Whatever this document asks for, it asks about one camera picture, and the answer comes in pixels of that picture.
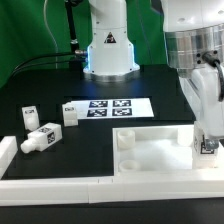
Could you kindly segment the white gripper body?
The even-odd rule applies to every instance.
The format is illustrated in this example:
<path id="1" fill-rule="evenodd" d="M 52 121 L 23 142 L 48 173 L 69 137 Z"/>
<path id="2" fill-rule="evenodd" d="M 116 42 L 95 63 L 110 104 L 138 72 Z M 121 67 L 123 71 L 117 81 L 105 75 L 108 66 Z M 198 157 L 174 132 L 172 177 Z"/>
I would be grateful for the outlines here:
<path id="1" fill-rule="evenodd" d="M 224 138 L 224 100 L 219 100 L 218 72 L 206 64 L 194 69 L 189 78 L 179 78 L 180 85 L 196 121 L 207 139 Z"/>

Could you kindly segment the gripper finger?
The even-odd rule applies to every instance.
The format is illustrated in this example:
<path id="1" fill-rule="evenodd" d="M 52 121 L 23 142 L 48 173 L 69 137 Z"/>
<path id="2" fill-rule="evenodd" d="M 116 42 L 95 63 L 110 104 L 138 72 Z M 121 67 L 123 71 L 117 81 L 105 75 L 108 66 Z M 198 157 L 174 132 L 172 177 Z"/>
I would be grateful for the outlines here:
<path id="1" fill-rule="evenodd" d="M 219 147 L 219 141 L 217 139 L 206 139 L 205 147 L 207 150 L 215 150 Z"/>

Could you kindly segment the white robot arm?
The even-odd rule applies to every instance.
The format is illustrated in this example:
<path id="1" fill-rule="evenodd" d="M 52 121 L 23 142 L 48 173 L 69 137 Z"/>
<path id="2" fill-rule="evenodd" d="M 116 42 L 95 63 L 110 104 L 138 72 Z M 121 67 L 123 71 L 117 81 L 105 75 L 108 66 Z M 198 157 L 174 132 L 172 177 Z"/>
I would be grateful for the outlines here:
<path id="1" fill-rule="evenodd" d="M 126 0 L 88 0 L 92 42 L 84 75 L 104 82 L 125 80 L 139 70 L 127 36 Z M 168 65 L 196 117 L 202 153 L 224 138 L 224 0 L 160 0 Z"/>

